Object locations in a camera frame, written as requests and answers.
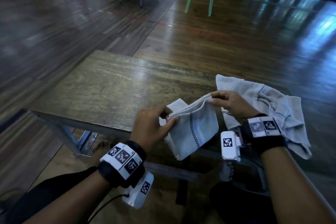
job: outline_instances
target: white camera device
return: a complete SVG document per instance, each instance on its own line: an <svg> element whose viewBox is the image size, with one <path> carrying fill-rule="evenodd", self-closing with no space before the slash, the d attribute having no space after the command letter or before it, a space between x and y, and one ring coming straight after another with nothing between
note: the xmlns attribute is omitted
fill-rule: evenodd
<svg viewBox="0 0 336 224"><path fill-rule="evenodd" d="M223 131L220 134L222 158L240 162L240 147L242 143L239 136L233 131Z"/></svg>
<svg viewBox="0 0 336 224"><path fill-rule="evenodd" d="M123 197L123 201L135 209L141 208L146 200L149 190L152 187L153 181L154 175L146 171L135 188L129 186L125 189L124 194L129 194L129 197Z"/></svg>

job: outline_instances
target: cable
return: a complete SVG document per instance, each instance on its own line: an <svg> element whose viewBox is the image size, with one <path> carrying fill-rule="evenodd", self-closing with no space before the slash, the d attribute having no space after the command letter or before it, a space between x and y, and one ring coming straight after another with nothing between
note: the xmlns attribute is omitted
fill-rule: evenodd
<svg viewBox="0 0 336 224"><path fill-rule="evenodd" d="M260 165L257 161L253 160L252 158L242 157L242 156L239 156L239 157L240 157L240 158L245 158L245 159L247 159L247 160L249 160L249 161L255 163L255 164L256 164L258 167L260 167L262 170L265 170L265 168L264 168L262 165Z"/></svg>
<svg viewBox="0 0 336 224"><path fill-rule="evenodd" d="M102 207L100 207L100 208L95 212L95 214L90 218L90 220L87 222L87 224L89 224L89 223L93 220L93 218L97 215L97 213L99 213L99 211L100 211L101 209L103 209L108 203L112 202L113 200L115 200L115 199L117 199L117 198L119 198L119 197L129 197L129 194L118 195L118 196L112 198L111 200L107 201L105 204L103 204Z"/></svg>

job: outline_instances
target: towel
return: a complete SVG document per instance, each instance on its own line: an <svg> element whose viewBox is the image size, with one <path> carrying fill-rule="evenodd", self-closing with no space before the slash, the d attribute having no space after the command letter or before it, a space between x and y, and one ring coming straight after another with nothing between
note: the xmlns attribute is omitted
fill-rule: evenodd
<svg viewBox="0 0 336 224"><path fill-rule="evenodd" d="M207 94L191 105L187 105L182 99L168 105L173 113L167 116L166 121L174 116L179 116L179 120L170 130L165 142L178 160L195 152L217 133L216 111L212 104L206 102L209 98L211 96ZM166 121L159 119L160 125L164 125Z"/></svg>
<svg viewBox="0 0 336 224"><path fill-rule="evenodd" d="M259 112L273 117L287 140L288 148L301 158L311 158L301 98L284 95L261 83L220 74L216 76L216 85L218 90L236 91ZM222 113L227 128L237 130L239 122L226 109L222 108Z"/></svg>

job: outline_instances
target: hand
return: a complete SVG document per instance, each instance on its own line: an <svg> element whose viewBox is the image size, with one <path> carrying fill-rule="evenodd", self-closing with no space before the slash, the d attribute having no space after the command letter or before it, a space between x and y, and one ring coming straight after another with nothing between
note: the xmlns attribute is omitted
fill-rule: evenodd
<svg viewBox="0 0 336 224"><path fill-rule="evenodd" d="M138 111L130 140L139 144L147 153L158 141L168 135L170 129L179 119L178 116L175 116L164 126L160 126L159 117L165 119L170 113L172 113L172 110L165 105Z"/></svg>
<svg viewBox="0 0 336 224"><path fill-rule="evenodd" d="M209 103L228 110L240 124L260 114L257 109L235 91L219 90L210 93L210 95L213 98L207 100Z"/></svg>

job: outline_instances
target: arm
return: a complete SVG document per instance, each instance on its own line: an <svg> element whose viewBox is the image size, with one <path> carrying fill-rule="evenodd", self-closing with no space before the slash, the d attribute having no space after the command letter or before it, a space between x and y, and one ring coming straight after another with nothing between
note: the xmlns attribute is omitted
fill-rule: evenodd
<svg viewBox="0 0 336 224"><path fill-rule="evenodd" d="M209 102L227 109L241 124L260 112L238 93L216 91ZM336 223L334 210L314 188L288 150L275 147L261 154L279 223Z"/></svg>
<svg viewBox="0 0 336 224"><path fill-rule="evenodd" d="M165 118L171 112L166 106L139 111L130 140L140 145L146 153L150 151L167 136L178 119L174 117L161 127L159 116ZM111 189L111 184L96 171L24 223L86 223Z"/></svg>

